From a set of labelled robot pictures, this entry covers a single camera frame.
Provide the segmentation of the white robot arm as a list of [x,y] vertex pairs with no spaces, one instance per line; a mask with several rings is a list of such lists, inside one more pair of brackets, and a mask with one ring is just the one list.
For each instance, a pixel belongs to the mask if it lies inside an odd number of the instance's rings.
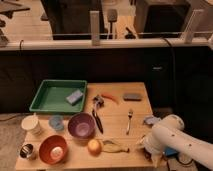
[[166,147],[177,150],[213,170],[213,144],[183,132],[183,120],[174,114],[155,123],[137,145],[151,154],[162,155]]

